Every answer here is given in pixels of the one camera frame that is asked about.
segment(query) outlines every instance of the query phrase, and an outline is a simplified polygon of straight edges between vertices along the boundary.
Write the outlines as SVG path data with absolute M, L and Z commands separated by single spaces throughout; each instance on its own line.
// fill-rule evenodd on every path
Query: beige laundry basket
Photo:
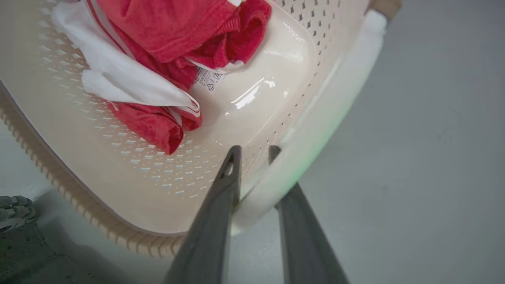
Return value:
M 87 64 L 53 28 L 56 4 L 0 3 L 1 118 L 79 214 L 128 249 L 162 257 L 177 250 L 232 145 L 243 157 L 235 232 L 289 190 L 352 105 L 401 1 L 273 0 L 250 65 L 212 92 L 190 91 L 204 125 L 172 155 L 84 92 Z M 284 149 L 271 167 L 269 145 Z

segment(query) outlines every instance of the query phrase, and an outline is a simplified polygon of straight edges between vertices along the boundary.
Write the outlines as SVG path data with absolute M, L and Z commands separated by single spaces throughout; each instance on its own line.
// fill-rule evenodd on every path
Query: perforated basket wall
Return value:
M 352 47 L 368 0 L 274 0 L 273 3 L 290 14 L 310 33 L 316 47 L 316 67 L 310 83 L 304 86 L 304 90 L 297 98 L 290 101 L 290 111 L 284 119 L 281 119 L 276 128 L 267 133 L 264 139 L 248 145 L 243 150 L 244 179 L 254 174 L 253 169 L 265 159 L 268 146 L 275 145 L 286 134 L 303 112 L 304 106 L 321 88 L 323 80 L 335 62 Z M 170 208 L 172 211 L 160 211 L 160 214 L 178 212 L 176 213 L 178 218 L 187 224 L 191 223 L 207 189 L 212 184 L 227 149 L 216 147 L 210 141 L 188 132 L 177 152 L 167 156 L 119 122 L 100 98 L 83 91 L 80 77 L 88 65 L 80 50 L 72 45 L 65 34 L 52 26 L 50 14 L 56 4 L 54 0 L 18 0 L 6 1 L 0 5 L 4 11 L 0 20 L 3 28 L 0 31 L 2 37 L 8 41 L 3 43 L 1 52 L 9 53 L 9 56 L 5 57 L 4 67 L 0 73 L 0 79 L 7 87 L 4 92 L 6 97 L 2 99 L 4 110 L 2 118 L 9 118 L 7 124 L 10 125 L 11 131 L 32 158 L 36 155 L 49 160 L 54 159 L 49 162 L 54 168 L 47 166 L 44 170 L 44 163 L 39 162 L 43 159 L 33 158 L 36 165 L 48 178 L 51 177 L 57 187 L 65 188 L 60 191 L 76 209 L 79 209 L 79 213 L 100 226 L 109 238 L 133 251 L 150 253 L 152 256 L 171 253 L 173 246 L 177 247 L 182 240 L 180 236 L 145 231 L 128 222 L 128 218 L 145 218 L 142 211 L 151 210 L 149 204 L 132 206 L 132 212 L 123 212 L 119 217 L 118 212 L 106 206 L 109 205 L 108 202 L 113 202 L 113 195 L 107 196 L 109 199 L 96 200 L 92 191 L 100 188 L 93 187 L 93 175 L 81 175 L 78 172 L 79 162 L 70 165 L 71 163 L 64 158 L 58 158 L 60 155 L 62 157 L 70 155 L 74 151 L 76 156 L 82 158 L 80 161 L 82 164 L 97 161 L 87 155 L 87 150 L 91 149 L 88 148 L 90 145 L 84 142 L 74 146 L 65 145 L 65 134 L 58 132 L 58 128 L 66 125 L 64 123 L 85 121 L 79 127 L 92 130 L 91 132 L 87 130 L 85 135 L 87 137 L 93 135 L 93 143 L 100 148 L 100 155 L 109 157 L 124 168 L 127 167 L 123 175 L 135 173 L 138 176 L 136 181 L 144 188 L 156 188 L 170 194 L 170 198 L 179 200 L 180 208 L 175 206 Z M 29 78 L 26 84 L 19 81 L 19 76 Z M 38 101 L 38 95 L 45 97 Z M 37 104 L 48 100 L 53 100 L 51 104 L 54 104 L 55 109 L 64 109 L 64 112 L 72 113 L 72 118 L 69 116 L 69 121 L 66 122 L 59 116 L 50 125 L 41 126 L 39 121 L 42 118 L 50 118 L 52 114 L 38 112 Z M 84 135 L 84 132 L 79 131 L 73 135 Z M 32 141 L 35 146 L 29 146 L 26 141 Z M 95 164 L 94 167 L 97 169 L 94 175 L 100 176 L 100 164 Z M 112 171 L 108 177 L 100 178 L 119 180 L 119 176 L 121 173 L 118 170 Z M 62 187 L 66 182 L 71 185 Z M 123 194 L 122 185 L 111 182 L 110 186 L 114 187 L 120 198 Z M 149 196 L 151 193 L 145 191 L 145 194 Z M 184 208 L 189 207 L 192 213 L 186 214 Z M 188 226 L 182 227 L 180 231 L 184 232 Z

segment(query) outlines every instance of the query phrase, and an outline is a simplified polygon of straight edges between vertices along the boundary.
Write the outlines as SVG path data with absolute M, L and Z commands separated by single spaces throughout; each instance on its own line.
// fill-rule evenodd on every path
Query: white fabric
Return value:
M 51 18 L 90 66 L 82 73 L 87 92 L 114 102 L 187 107 L 200 116 L 199 104 L 188 93 L 124 54 L 95 23 L 84 2 L 60 3 Z
M 187 61 L 195 64 L 196 66 L 200 67 L 200 68 L 203 68 L 207 71 L 211 71 L 211 72 L 214 72 L 214 73 L 218 73 L 218 74 L 226 74 L 226 73 L 229 73 L 230 71 L 233 71 L 237 68 L 240 68 L 242 66 L 244 66 L 244 62 L 242 60 L 237 60 L 233 63 L 231 62 L 228 62 L 228 64 L 226 64 L 225 67 L 220 67 L 218 69 L 212 69 L 210 67 L 207 67 L 206 65 L 202 64 L 202 63 L 198 63 L 194 60 L 191 60 L 191 59 L 188 59 L 186 58 Z

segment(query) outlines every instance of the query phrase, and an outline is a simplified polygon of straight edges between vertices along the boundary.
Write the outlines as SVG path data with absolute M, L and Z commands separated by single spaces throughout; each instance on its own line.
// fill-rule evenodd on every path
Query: clothing label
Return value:
M 214 93 L 214 90 L 223 81 L 224 74 L 214 73 L 200 67 L 197 67 L 197 69 L 196 84 L 203 87 L 209 93 Z

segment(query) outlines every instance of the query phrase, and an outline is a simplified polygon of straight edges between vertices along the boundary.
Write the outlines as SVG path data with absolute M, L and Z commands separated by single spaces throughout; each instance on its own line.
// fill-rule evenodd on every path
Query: floor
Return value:
M 504 283 L 505 2 L 405 0 L 351 112 L 300 183 L 350 281 Z M 0 191 L 120 283 L 161 283 L 75 214 L 0 126 Z M 274 211 L 232 239 L 231 284 L 283 283 Z

